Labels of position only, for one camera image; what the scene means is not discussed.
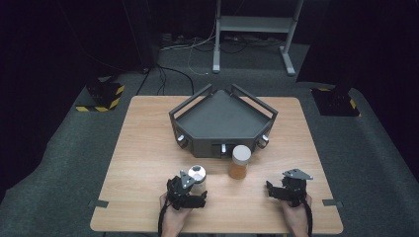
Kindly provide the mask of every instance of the white lid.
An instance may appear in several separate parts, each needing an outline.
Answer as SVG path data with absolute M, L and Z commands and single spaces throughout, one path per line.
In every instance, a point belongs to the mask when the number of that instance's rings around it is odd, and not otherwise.
M 249 147 L 245 145 L 238 145 L 233 149 L 232 159 L 237 165 L 247 165 L 251 155 L 252 152 L 250 151 Z
M 200 165 L 195 165 L 191 167 L 188 171 L 188 175 L 196 180 L 196 184 L 201 183 L 207 176 L 206 169 Z

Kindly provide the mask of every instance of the metal frame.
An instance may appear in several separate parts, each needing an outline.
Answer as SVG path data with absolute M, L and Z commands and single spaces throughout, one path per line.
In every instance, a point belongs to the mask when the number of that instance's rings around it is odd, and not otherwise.
M 216 0 L 215 47 L 213 50 L 212 72 L 218 73 L 220 71 L 219 35 L 222 31 L 287 33 L 286 44 L 280 47 L 280 53 L 288 75 L 294 76 L 295 70 L 289 56 L 289 50 L 303 2 L 304 0 L 298 0 L 292 18 L 221 17 L 221 0 Z

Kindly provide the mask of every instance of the gray carpet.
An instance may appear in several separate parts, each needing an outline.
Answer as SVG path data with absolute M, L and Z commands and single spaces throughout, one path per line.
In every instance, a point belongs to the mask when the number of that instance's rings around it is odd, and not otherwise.
M 239 49 L 222 46 L 231 51 Z M 296 71 L 307 50 L 307 45 L 292 45 L 290 56 Z M 352 90 L 350 95 L 361 117 L 323 117 L 309 88 L 327 85 L 296 83 L 296 76 L 288 77 L 277 46 L 222 53 L 219 74 L 211 73 L 211 52 L 193 50 L 191 57 L 190 53 L 188 49 L 161 51 L 158 63 L 190 75 L 196 91 L 208 83 L 219 89 L 236 83 L 255 96 L 299 98 L 332 194 L 344 204 L 339 208 L 344 231 L 338 236 L 418 235 L 419 186 L 360 92 Z M 191 95 L 185 76 L 168 70 L 165 76 L 165 95 Z M 164 74 L 153 69 L 139 95 L 156 95 L 161 77 Z M 78 113 L 68 108 L 42 163 L 9 190 L 1 203 L 0 236 L 104 235 L 90 229 L 94 209 L 89 201 L 99 196 L 129 101 L 143 79 L 144 75 L 136 72 L 118 78 L 126 89 L 114 111 Z

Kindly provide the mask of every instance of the jar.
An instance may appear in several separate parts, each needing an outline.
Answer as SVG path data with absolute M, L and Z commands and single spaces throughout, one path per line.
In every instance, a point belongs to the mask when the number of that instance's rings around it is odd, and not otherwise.
M 245 145 L 238 145 L 233 149 L 231 163 L 228 169 L 228 175 L 236 180 L 241 180 L 246 177 L 247 165 L 250 161 L 252 152 L 249 147 Z
M 206 177 L 207 172 L 204 167 L 195 165 L 188 171 L 188 175 L 194 178 L 195 183 L 191 188 L 191 193 L 194 195 L 201 195 L 206 191 Z

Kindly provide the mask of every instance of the human hand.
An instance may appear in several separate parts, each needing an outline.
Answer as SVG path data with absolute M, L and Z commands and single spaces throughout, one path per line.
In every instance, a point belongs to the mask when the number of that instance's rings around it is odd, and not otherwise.
M 160 208 L 163 208 L 167 199 L 167 193 L 160 196 Z M 180 208 L 179 210 L 173 208 L 170 201 L 163 218 L 162 237 L 175 237 L 181 232 L 186 217 L 191 213 L 191 208 Z
M 307 195 L 305 199 L 307 200 L 308 205 L 311 206 L 311 196 Z M 296 207 L 291 207 L 289 202 L 286 200 L 280 200 L 280 203 L 283 207 L 286 224 L 289 227 L 293 236 L 307 237 L 308 222 L 304 204 L 301 203 Z

